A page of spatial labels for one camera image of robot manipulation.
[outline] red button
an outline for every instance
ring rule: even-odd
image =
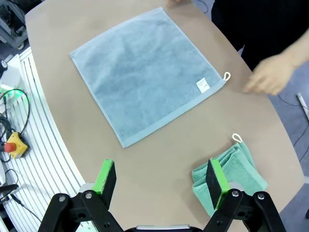
[[[12,151],[15,151],[16,150],[16,145],[14,143],[6,143],[4,145],[4,150],[7,152],[7,153],[10,153]]]

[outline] towel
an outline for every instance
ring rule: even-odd
[[[122,147],[225,84],[162,8],[109,29],[70,56]]]
[[[267,188],[266,181],[255,168],[248,147],[241,139],[240,143],[234,144],[215,159],[219,161],[228,182],[240,184],[248,195],[252,196],[254,193],[264,191]],[[205,163],[192,171],[194,181],[192,189],[206,212],[209,216],[212,216],[215,210],[205,179],[207,164]]]

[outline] hand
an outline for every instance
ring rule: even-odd
[[[254,69],[244,91],[277,95],[285,88],[295,69],[296,66],[284,54],[266,58]]]

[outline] folded towel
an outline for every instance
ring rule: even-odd
[[[238,137],[239,143],[234,144],[215,159],[219,161],[228,182],[239,183],[244,191],[252,196],[255,192],[264,191],[267,188],[267,183],[255,169],[249,149],[240,136]],[[194,181],[192,189],[207,213],[212,216],[215,210],[205,179],[207,164],[205,163],[192,171]]]

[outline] beige table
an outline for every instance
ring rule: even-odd
[[[86,182],[104,159],[115,160],[111,212],[124,229],[136,224],[209,220],[192,192],[190,171],[214,157],[239,133],[267,191],[282,210],[304,177],[289,137],[265,95],[242,93],[249,68],[224,35],[193,4],[166,9],[216,70],[230,81],[215,95],[136,144],[123,149],[70,59],[96,35],[156,7],[163,0],[47,0],[26,16],[34,60],[61,136]],[[231,231],[245,231],[234,222]]]

